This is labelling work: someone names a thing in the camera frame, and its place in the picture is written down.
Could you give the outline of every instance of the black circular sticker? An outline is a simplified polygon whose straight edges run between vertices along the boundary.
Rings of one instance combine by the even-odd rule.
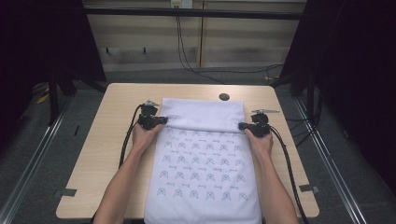
[[[222,94],[219,95],[219,98],[222,101],[228,101],[228,100],[230,100],[230,95],[227,94],[227,93],[222,93]]]

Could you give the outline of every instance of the white cloth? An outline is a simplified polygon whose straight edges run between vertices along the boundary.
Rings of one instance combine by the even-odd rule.
[[[145,222],[261,223],[242,102],[163,99]]]

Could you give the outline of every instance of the black wire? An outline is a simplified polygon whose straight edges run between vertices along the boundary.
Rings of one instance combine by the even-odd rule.
[[[311,133],[313,133],[316,130],[316,128],[318,127],[318,124],[319,124],[319,121],[320,121],[321,110],[322,110],[322,104],[323,104],[323,94],[319,90],[317,111],[316,111],[316,114],[314,115],[314,117],[311,119],[312,120],[312,130],[299,143],[296,144],[296,147],[298,147],[300,144],[302,144],[303,141],[305,141],[309,137],[309,135]],[[299,135],[305,133],[306,131],[304,131],[302,133],[295,134],[293,137],[299,136]]]
[[[180,43],[181,43],[181,48],[182,48],[183,55],[184,55],[184,61],[186,62],[187,66],[183,63],[183,60],[181,59]],[[196,75],[198,75],[198,76],[201,76],[201,77],[210,78],[210,79],[212,79],[212,80],[214,80],[214,81],[216,81],[216,82],[218,82],[218,83],[221,83],[221,84],[225,84],[225,83],[222,82],[222,81],[220,81],[220,80],[218,80],[218,79],[215,79],[215,78],[213,78],[213,77],[208,77],[208,76],[202,75],[202,73],[236,73],[236,74],[252,74],[252,73],[262,73],[262,72],[265,72],[265,73],[267,74],[267,77],[268,77],[267,83],[266,83],[266,85],[267,85],[267,84],[269,83],[269,74],[268,74],[268,71],[271,70],[271,69],[274,69],[274,68],[277,68],[277,67],[283,65],[283,63],[271,64],[271,65],[265,67],[265,69],[256,70],[256,71],[228,71],[228,70],[206,70],[206,71],[196,71],[195,69],[193,69],[193,68],[190,66],[190,63],[189,63],[189,61],[188,61],[188,59],[187,59],[186,51],[184,50],[183,36],[182,36],[182,34],[181,34],[180,17],[177,17],[177,50],[178,50],[178,58],[179,58],[179,60],[180,60],[180,63],[181,63],[181,65],[182,65],[187,71],[193,72],[194,74],[196,74]]]
[[[121,150],[121,155],[120,155],[120,165],[119,165],[119,168],[120,168],[120,167],[122,166],[122,164],[123,164],[124,157],[125,157],[126,145],[128,144],[129,138],[130,138],[130,136],[131,136],[132,129],[134,128],[134,125],[135,125],[135,123],[134,123],[134,118],[136,117],[137,110],[138,110],[139,108],[141,108],[142,106],[143,106],[143,105],[139,105],[139,106],[136,108],[136,110],[134,111],[134,116],[132,117],[131,125],[129,126],[128,132],[126,133],[124,142],[123,142],[123,144],[122,144],[122,150]]]
[[[292,187],[293,193],[294,193],[294,199],[295,199],[295,201],[297,203],[297,206],[298,206],[298,209],[300,211],[301,218],[303,219],[304,223],[307,224],[308,223],[308,219],[306,218],[304,209],[301,206],[300,197],[298,196],[296,184],[295,184],[295,181],[294,181],[293,171],[291,170],[291,163],[290,163],[290,157],[289,157],[288,150],[286,148],[285,143],[282,140],[282,137],[280,136],[280,133],[277,131],[277,129],[272,127],[272,126],[270,126],[270,130],[273,132],[273,134],[279,140],[280,145],[282,146],[283,153],[285,154],[286,164],[288,165],[291,187]]]
[[[199,73],[199,72],[195,71],[194,69],[192,69],[192,67],[191,67],[190,64],[189,64],[189,60],[187,60],[186,51],[184,50],[184,42],[183,42],[183,37],[182,37],[182,34],[181,34],[180,17],[176,17],[176,20],[177,20],[177,50],[178,50],[178,58],[179,58],[179,60],[180,60],[181,65],[182,65],[187,71],[193,72],[195,75],[198,75],[198,76],[200,76],[200,77],[206,77],[206,78],[212,79],[212,80],[214,80],[214,81],[216,81],[216,82],[218,82],[218,83],[221,83],[221,84],[225,85],[224,82],[222,82],[222,81],[220,81],[220,80],[218,80],[218,79],[215,79],[215,78],[213,78],[213,77],[204,76],[204,75],[202,75],[201,73]],[[186,67],[186,65],[183,63],[183,60],[181,59],[180,43],[181,43],[181,48],[182,48],[182,50],[183,50],[184,59],[185,59],[186,64],[187,64],[188,67]]]
[[[303,120],[300,121],[298,124],[294,125],[293,127],[289,128],[289,130],[293,130],[293,129],[297,128],[298,126],[302,125],[302,124],[304,124]]]

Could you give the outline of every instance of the table top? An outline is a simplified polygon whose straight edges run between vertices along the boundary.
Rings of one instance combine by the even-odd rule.
[[[114,83],[108,86],[66,186],[67,189],[76,189],[77,192],[73,197],[62,197],[56,215],[59,218],[90,218],[93,216],[102,200],[107,184],[118,170],[122,144],[131,124],[134,110],[138,105],[147,100],[161,104],[163,98],[219,100],[219,95],[222,93],[229,94],[230,101],[244,102],[246,121],[250,121],[252,110],[264,108],[280,111],[280,113],[267,114],[269,123],[279,131],[284,143],[288,146],[294,180],[304,212],[307,217],[316,217],[319,210],[313,192],[301,192],[299,189],[299,186],[307,185],[309,182],[273,88],[267,86],[131,83]],[[161,106],[159,106],[157,116],[160,114],[160,110]],[[131,143],[132,141],[128,144],[126,153],[129,152]],[[155,143],[154,140],[139,162],[134,191],[125,216],[127,218],[143,218],[144,216]],[[278,175],[293,200],[297,214],[299,214],[283,149],[275,138],[272,157]],[[261,171],[256,158],[253,157],[253,160],[255,161],[259,195],[262,199]]]

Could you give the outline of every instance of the gray floor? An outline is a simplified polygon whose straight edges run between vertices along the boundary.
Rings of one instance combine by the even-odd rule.
[[[219,68],[218,71],[258,71],[262,67]],[[276,77],[280,67],[266,72],[236,74],[227,72],[202,73],[226,84],[265,85],[267,77]],[[185,69],[148,70],[135,72],[112,72],[106,74],[108,82],[156,82],[156,83],[206,83],[217,81],[202,77]],[[64,189],[73,170],[78,154],[91,127],[103,94],[82,83],[76,83],[78,92],[73,97],[63,122],[52,140],[44,160],[19,206],[12,223],[82,223],[87,220],[64,220],[55,215],[60,201],[54,197],[56,189]],[[289,85],[276,88],[276,94],[287,119],[300,119]],[[26,110],[19,124],[19,131],[8,146],[7,155],[0,159],[0,206],[4,206],[35,152],[41,137],[47,130],[50,107],[46,101],[36,105],[34,100]],[[66,97],[60,96],[61,104]],[[307,134],[300,121],[289,121],[295,143]],[[332,158],[339,167],[347,185],[355,196],[367,223],[396,223],[396,202],[386,185],[367,164],[353,141],[343,135],[343,126],[324,104],[318,130],[324,138]],[[308,138],[298,146],[306,174],[313,186],[320,192],[316,199],[320,209],[318,217],[309,218],[310,223],[353,223],[345,205],[326,170],[317,148]]]

